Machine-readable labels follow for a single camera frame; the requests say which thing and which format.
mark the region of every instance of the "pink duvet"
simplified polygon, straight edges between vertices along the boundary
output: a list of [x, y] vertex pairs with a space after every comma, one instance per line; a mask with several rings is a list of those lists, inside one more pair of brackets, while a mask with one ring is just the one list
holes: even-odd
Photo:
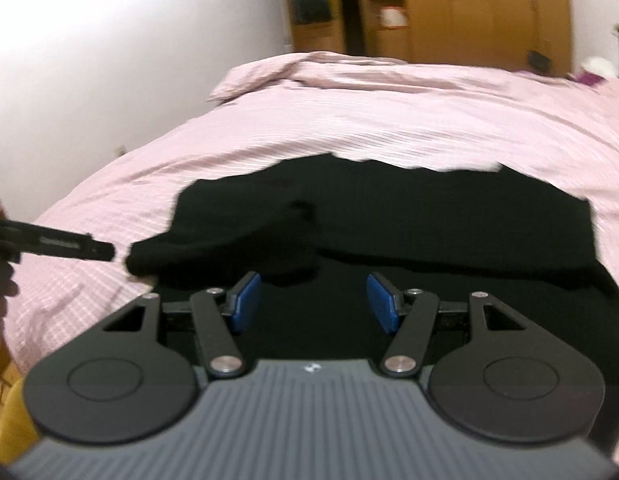
[[112, 162], [38, 219], [112, 241], [118, 256], [23, 257], [6, 320], [20, 370], [151, 288], [123, 259], [132, 242], [166, 229], [183, 187], [316, 153], [439, 171], [500, 163], [588, 198], [599, 259], [619, 285], [617, 80], [591, 89], [485, 68], [288, 54], [232, 70], [212, 98], [225, 104]]

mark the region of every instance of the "blue pad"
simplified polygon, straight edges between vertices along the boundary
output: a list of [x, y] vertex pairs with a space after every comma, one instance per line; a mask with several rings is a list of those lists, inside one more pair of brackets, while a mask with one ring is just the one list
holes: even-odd
[[383, 330], [388, 334], [395, 334], [400, 326], [398, 311], [401, 305], [399, 298], [397, 294], [388, 290], [374, 274], [367, 277], [367, 300], [376, 315], [376, 319], [379, 320]]
[[252, 322], [256, 307], [260, 303], [260, 274], [248, 273], [227, 294], [227, 303], [232, 313], [229, 327], [232, 333], [240, 334]]

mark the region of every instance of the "shelf item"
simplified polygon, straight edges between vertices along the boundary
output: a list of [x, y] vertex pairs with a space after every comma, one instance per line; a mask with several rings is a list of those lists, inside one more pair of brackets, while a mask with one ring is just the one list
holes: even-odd
[[407, 11], [404, 7], [385, 6], [381, 7], [381, 27], [382, 28], [399, 28], [407, 27], [409, 20], [407, 19]]

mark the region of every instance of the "round black disc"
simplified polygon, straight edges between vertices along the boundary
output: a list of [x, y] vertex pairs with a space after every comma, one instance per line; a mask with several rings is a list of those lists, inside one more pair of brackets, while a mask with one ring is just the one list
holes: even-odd
[[193, 404], [195, 376], [176, 352], [141, 338], [96, 341], [78, 351], [70, 343], [27, 375], [24, 400], [43, 433], [122, 444], [171, 426]]
[[605, 390], [594, 364], [562, 342], [537, 346], [536, 352], [496, 339], [500, 345], [471, 342], [433, 367], [429, 391], [443, 415], [471, 433], [507, 444], [543, 444], [586, 433]]

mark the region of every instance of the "gray ribbed surface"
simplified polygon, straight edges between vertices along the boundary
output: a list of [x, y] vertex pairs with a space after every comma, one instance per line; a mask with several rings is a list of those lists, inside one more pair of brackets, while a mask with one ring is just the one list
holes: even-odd
[[615, 466], [581, 440], [504, 449], [440, 420], [420, 389], [365, 361], [261, 362], [217, 381], [158, 436], [86, 449], [45, 440], [11, 470], [23, 480], [596, 480]]

